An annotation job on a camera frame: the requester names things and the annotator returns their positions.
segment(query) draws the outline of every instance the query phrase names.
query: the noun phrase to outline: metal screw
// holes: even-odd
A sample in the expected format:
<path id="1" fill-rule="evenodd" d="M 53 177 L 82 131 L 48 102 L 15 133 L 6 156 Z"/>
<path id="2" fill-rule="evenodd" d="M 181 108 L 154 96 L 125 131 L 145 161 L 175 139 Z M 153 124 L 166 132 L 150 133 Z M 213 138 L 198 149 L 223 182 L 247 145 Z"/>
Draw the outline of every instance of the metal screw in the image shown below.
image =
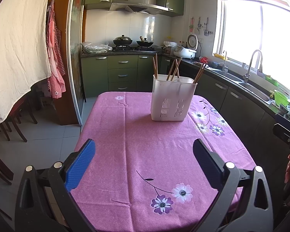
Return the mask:
<path id="1" fill-rule="evenodd" d="M 61 168 L 61 167 L 62 167 L 62 163 L 60 161 L 54 164 L 54 168 Z"/>
<path id="2" fill-rule="evenodd" d="M 262 167 L 260 167 L 260 166 L 256 166 L 255 169 L 259 173 L 261 173 L 263 171 Z"/>
<path id="3" fill-rule="evenodd" d="M 27 172 L 30 172 L 30 171 L 32 170 L 32 168 L 33 168 L 32 166 L 27 166 L 27 167 L 26 167 L 26 171 L 27 171 Z"/>
<path id="4" fill-rule="evenodd" d="M 232 162 L 227 162 L 225 165 L 227 166 L 227 168 L 230 168 L 230 169 L 235 167 L 234 163 Z"/>

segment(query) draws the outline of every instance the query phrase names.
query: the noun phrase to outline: gray tile floor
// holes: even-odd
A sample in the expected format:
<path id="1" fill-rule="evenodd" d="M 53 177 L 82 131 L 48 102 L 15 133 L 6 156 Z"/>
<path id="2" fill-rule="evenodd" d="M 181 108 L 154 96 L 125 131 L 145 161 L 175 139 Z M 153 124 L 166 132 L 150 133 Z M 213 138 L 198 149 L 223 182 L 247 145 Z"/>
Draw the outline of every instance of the gray tile floor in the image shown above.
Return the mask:
<path id="1" fill-rule="evenodd" d="M 87 98 L 83 106 L 83 125 L 95 101 L 96 97 Z M 13 219 L 6 219 L 13 228 L 16 197 L 25 167 L 32 165 L 36 169 L 43 169 L 51 167 L 56 161 L 64 161 L 73 152 L 80 135 L 78 125 L 59 125 L 52 107 L 34 111 L 33 114 L 38 124 L 33 123 L 27 112 L 22 113 L 22 123 L 19 124 L 28 142 L 23 142 L 11 123 L 12 132 L 8 132 L 11 141 L 7 141 L 3 132 L 0 132 L 0 158 L 14 173 L 11 186 L 0 179 L 0 208 Z M 54 211 L 59 209 L 52 198 L 50 203 Z"/>

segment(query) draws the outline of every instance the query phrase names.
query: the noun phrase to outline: pink checkered apron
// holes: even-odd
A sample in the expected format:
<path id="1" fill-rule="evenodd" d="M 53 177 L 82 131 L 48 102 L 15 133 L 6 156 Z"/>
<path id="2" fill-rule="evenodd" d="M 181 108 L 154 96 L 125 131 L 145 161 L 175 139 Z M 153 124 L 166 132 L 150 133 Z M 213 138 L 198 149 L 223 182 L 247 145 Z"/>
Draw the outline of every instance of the pink checkered apron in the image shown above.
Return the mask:
<path id="1" fill-rule="evenodd" d="M 48 87 L 51 97 L 58 99 L 61 98 L 61 94 L 66 91 L 65 82 L 62 78 L 66 71 L 60 54 L 61 32 L 57 29 L 55 23 L 54 1 L 48 6 L 47 14 L 46 46 L 52 72 L 51 77 L 48 78 Z"/>

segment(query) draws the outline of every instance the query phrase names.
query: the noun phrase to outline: blue gripper pad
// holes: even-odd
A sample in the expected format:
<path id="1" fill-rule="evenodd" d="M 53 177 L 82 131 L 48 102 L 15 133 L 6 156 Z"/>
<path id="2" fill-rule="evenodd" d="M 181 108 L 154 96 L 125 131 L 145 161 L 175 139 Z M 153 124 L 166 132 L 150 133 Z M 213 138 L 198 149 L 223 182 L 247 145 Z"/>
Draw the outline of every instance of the blue gripper pad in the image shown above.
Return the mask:
<path id="1" fill-rule="evenodd" d="M 193 154 L 212 188 L 218 191 L 223 187 L 224 162 L 217 153 L 207 149 L 201 139 L 193 143 Z"/>
<path id="2" fill-rule="evenodd" d="M 65 187 L 68 192 L 77 188 L 95 153 L 96 144 L 92 139 L 89 139 L 66 172 Z"/>

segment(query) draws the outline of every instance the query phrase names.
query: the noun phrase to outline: window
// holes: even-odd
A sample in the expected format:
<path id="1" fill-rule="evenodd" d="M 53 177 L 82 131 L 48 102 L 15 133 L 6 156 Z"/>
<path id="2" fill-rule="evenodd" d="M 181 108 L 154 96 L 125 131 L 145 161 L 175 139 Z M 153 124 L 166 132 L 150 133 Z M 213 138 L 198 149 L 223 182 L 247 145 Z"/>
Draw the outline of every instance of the window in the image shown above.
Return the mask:
<path id="1" fill-rule="evenodd" d="M 222 35 L 218 53 L 249 65 L 256 49 L 263 54 L 263 73 L 290 90 L 290 11 L 283 0 L 222 0 Z M 259 69 L 255 54 L 252 70 Z"/>

